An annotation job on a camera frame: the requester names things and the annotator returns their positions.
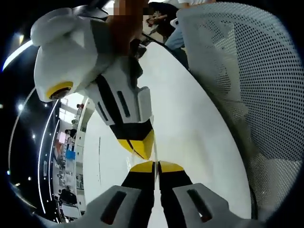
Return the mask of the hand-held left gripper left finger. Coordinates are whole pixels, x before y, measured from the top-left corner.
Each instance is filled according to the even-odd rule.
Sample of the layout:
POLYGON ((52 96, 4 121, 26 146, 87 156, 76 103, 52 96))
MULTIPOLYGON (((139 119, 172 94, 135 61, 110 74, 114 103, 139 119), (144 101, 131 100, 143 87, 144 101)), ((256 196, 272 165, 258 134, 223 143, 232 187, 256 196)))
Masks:
POLYGON ((90 202, 87 228, 146 228, 154 206, 155 162, 133 166, 123 183, 90 202))

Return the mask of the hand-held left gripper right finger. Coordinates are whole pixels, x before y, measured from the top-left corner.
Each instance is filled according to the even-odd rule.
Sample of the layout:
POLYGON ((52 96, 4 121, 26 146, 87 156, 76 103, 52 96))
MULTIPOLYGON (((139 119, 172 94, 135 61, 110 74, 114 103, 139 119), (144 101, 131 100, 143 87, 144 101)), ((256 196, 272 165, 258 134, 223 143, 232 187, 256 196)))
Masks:
POLYGON ((228 202, 201 183, 193 184, 178 164, 158 162, 161 205, 170 228, 235 228, 239 217, 228 202))

